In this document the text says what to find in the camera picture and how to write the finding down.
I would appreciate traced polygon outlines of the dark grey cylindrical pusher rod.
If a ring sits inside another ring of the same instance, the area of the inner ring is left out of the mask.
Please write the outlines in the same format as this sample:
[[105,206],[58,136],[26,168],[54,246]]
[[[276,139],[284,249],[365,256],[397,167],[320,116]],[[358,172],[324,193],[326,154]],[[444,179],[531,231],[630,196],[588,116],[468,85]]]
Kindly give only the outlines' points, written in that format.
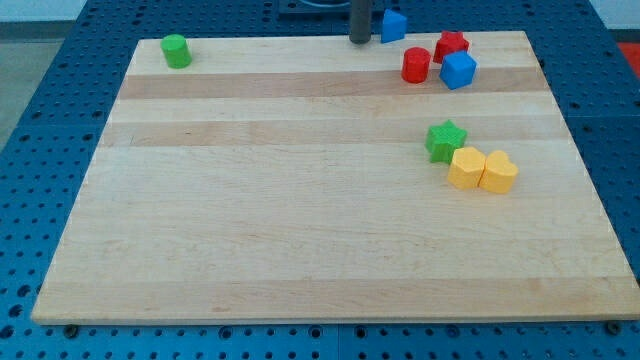
[[349,40],[357,45],[366,44],[371,39],[371,0],[351,0],[349,14]]

